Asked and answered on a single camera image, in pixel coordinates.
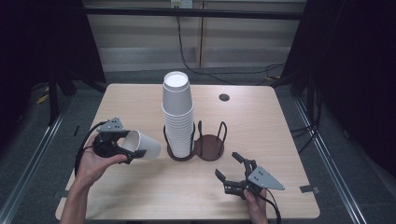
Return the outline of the metal floor rail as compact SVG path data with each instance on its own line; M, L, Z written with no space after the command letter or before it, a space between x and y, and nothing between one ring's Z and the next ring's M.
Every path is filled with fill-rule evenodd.
M360 205L341 175L327 145L319 131L313 126L313 122L308 118L308 111L304 101L301 98L297 98L295 104L352 222L354 224L368 224Z
M0 224L10 224L15 217L15 214L31 185L38 166L45 157L54 136L63 122L64 114L67 112L73 101L73 97L66 97L64 105L61 107L60 111L55 113L54 120L46 125L46 129L40 138L40 142L35 145L35 151L32 154L32 157L28 162L26 162L23 172L0 208Z

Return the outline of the person's left hand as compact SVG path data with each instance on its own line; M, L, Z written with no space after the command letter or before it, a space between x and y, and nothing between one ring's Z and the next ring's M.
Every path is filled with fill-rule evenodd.
M106 171L108 167L116 163L122 163L127 160L124 155L118 154L110 158L102 158L93 152L93 141L95 135L92 135L86 144L78 167L78 173L75 177L75 185L80 188L90 188Z

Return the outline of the white wall socket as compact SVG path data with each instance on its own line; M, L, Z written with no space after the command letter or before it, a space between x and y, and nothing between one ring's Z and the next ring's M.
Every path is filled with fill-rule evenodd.
M185 8L192 9L193 1L192 0L170 0L171 8Z

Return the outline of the single white paper cup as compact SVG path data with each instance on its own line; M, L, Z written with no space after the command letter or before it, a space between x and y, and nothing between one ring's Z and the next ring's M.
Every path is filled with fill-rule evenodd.
M161 153L161 144L138 130L130 131L121 146L131 151L145 149L146 154L142 160L155 160Z

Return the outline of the yellow floor tape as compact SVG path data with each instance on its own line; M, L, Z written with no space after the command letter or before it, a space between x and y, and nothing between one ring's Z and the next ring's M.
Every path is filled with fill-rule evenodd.
M42 104L46 101L46 99L49 97L50 95L50 88L47 87L44 92L40 95L40 97L37 99L36 104Z

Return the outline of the person's right hand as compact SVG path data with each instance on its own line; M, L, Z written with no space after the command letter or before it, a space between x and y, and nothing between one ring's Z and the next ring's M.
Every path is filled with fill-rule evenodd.
M266 215L266 201L245 189L244 195L247 200L247 213L252 224L268 224Z

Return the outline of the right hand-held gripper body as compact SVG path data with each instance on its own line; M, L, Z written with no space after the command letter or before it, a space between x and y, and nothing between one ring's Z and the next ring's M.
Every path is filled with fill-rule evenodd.
M246 188L258 195L263 189L284 190L285 187L254 160L244 160Z

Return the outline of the dark brown double cup holder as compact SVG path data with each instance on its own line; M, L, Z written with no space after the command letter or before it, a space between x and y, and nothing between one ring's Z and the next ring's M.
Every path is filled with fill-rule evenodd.
M204 161L216 161L224 152L224 144L227 137L228 128L224 121L219 125L219 130L216 135L214 134L203 134L202 122L198 122L198 134L197 140L194 139L196 128L192 129L192 133L189 139L189 151L186 156L177 157L172 151L171 144L166 133L166 128L163 128L163 137L166 142L166 150L168 156L174 161L188 161L194 156L198 156Z

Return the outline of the black curtain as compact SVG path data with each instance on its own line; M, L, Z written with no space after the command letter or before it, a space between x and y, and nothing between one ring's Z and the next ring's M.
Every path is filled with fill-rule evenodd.
M31 90L106 81L83 0L0 0L0 153L14 138Z
M396 185L396 0L306 0L283 75L313 82Z

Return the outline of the stack of white paper cups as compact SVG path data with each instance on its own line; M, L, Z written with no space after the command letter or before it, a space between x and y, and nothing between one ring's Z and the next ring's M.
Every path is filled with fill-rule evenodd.
M174 71L164 77L162 109L165 136L172 155L178 159L188 157L193 133L193 101L185 73Z

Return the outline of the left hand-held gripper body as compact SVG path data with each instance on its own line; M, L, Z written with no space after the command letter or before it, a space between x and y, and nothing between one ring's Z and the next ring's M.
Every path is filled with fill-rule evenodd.
M98 132L92 143L93 151L102 158L110 158L119 153L116 151L118 147L118 133L127 131L124 129L119 117L99 122L94 129Z

